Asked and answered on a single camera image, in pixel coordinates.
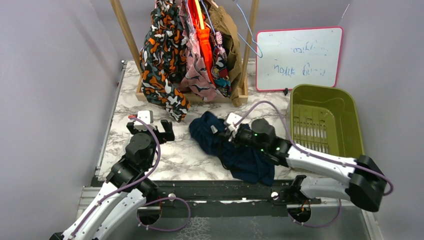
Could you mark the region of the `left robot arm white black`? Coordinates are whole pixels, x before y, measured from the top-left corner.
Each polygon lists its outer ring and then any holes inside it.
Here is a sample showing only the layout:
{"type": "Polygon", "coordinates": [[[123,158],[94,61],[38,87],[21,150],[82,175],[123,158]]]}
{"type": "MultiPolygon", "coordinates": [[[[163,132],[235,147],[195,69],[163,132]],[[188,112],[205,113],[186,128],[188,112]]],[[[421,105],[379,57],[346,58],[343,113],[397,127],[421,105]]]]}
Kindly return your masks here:
{"type": "Polygon", "coordinates": [[[175,140],[172,123],[167,120],[160,123],[162,132],[131,117],[126,125],[131,138],[96,197],[70,227],[53,233],[50,239],[105,240],[138,207],[155,203],[158,186],[148,176],[158,166],[160,146],[175,140]]]}

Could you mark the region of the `light blue wire hanger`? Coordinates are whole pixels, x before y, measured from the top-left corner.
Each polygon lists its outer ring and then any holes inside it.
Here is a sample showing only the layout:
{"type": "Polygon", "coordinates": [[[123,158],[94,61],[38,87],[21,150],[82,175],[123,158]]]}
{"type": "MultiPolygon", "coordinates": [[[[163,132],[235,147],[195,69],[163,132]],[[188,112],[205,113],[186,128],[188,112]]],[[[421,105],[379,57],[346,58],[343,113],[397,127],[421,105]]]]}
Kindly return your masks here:
{"type": "Polygon", "coordinates": [[[253,37],[253,31],[252,31],[250,21],[248,20],[246,14],[245,14],[245,11],[243,10],[241,5],[239,4],[239,1],[234,0],[233,2],[236,5],[236,7],[238,8],[238,10],[240,11],[240,13],[241,13],[241,15],[244,19],[244,22],[246,24],[247,35],[246,35],[246,37],[241,37],[241,40],[244,41],[245,46],[247,47],[248,50],[251,50],[257,57],[259,57],[261,59],[263,57],[263,51],[262,51],[261,47],[259,46],[259,44],[257,43],[257,41],[253,37]]]}

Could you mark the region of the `navy blue shorts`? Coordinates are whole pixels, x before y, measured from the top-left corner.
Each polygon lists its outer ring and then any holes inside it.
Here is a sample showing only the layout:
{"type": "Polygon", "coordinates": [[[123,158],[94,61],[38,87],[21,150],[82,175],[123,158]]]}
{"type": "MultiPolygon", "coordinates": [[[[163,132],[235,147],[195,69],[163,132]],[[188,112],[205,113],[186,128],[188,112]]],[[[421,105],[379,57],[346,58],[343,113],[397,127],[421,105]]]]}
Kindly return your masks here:
{"type": "Polygon", "coordinates": [[[249,146],[235,146],[221,136],[226,132],[224,119],[206,111],[189,124],[188,130],[199,147],[217,157],[233,178],[266,186],[274,183],[275,167],[263,154],[249,146]]]}

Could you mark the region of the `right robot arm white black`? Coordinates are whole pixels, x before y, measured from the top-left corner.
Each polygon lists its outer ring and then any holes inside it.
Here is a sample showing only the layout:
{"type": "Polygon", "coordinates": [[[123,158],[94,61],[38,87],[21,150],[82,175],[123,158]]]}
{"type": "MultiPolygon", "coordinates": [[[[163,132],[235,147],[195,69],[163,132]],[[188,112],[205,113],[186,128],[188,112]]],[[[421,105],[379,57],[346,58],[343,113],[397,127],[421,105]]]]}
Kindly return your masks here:
{"type": "Polygon", "coordinates": [[[309,149],[277,136],[275,128],[263,118],[254,120],[250,129],[242,127],[240,121],[241,117],[232,113],[224,120],[222,136],[230,143],[253,148],[273,165],[320,175],[296,177],[288,190],[292,202],[332,198],[350,201],[368,212],[380,210],[388,180],[371,157],[341,157],[309,149]]]}

